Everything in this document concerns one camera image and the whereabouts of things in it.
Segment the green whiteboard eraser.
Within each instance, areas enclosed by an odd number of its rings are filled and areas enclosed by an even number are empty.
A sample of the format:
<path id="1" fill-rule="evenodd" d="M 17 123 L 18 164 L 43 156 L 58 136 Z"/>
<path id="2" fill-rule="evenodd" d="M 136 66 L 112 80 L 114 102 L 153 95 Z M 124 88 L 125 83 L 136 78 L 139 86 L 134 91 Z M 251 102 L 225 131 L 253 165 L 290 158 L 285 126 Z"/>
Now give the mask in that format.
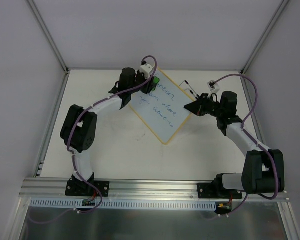
<path id="1" fill-rule="evenodd" d="M 150 88 L 150 91 L 151 92 L 153 92 L 153 91 L 155 91 L 156 90 L 156 87 L 157 87 L 157 85 L 159 84 L 159 82 L 160 82 L 160 79 L 158 78 L 158 77 L 156 77 L 156 76 L 154 76 L 153 78 L 152 78 L 152 80 L 151 80 L 151 88 Z"/>

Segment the yellow framed whiteboard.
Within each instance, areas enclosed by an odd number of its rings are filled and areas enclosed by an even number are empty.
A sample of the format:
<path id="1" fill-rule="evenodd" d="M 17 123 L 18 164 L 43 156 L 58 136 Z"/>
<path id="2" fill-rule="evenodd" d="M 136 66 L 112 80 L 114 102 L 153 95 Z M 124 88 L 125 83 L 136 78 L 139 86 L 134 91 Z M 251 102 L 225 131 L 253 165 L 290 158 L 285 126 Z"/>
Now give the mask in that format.
<path id="1" fill-rule="evenodd" d="M 158 140 L 167 145 L 191 115 L 184 106 L 195 99 L 161 69 L 154 76 L 159 78 L 155 90 L 133 94 L 129 106 Z"/>

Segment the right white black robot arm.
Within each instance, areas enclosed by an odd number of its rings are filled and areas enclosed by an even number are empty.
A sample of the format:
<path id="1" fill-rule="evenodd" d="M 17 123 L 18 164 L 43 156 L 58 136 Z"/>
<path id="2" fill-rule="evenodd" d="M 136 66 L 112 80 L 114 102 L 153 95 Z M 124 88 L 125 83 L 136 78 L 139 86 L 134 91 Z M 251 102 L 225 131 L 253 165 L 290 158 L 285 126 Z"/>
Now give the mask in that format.
<path id="1" fill-rule="evenodd" d="M 245 129 L 243 120 L 237 115 L 237 104 L 237 94 L 225 91 L 220 101 L 203 93 L 196 101 L 184 106 L 198 117 L 215 117 L 218 129 L 245 157 L 242 173 L 217 174 L 203 193 L 211 198 L 227 198 L 240 191 L 274 200 L 285 189 L 284 155 L 280 150 L 270 149 L 259 142 Z"/>

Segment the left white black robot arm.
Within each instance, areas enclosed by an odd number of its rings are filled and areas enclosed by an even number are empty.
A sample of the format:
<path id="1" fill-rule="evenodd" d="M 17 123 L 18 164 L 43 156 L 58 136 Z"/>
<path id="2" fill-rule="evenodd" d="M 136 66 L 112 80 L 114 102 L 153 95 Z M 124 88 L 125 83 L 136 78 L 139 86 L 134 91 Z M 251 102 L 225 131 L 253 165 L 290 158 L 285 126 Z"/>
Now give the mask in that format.
<path id="1" fill-rule="evenodd" d="M 123 68 L 119 80 L 108 92 L 109 96 L 83 108 L 72 105 L 61 128 L 60 137 L 71 153 L 73 174 L 67 182 L 66 196 L 101 196 L 92 169 L 90 148 L 97 130 L 98 118 L 126 107 L 137 92 L 149 94 L 156 89 L 159 79 L 156 68 L 143 63 L 139 70 Z"/>

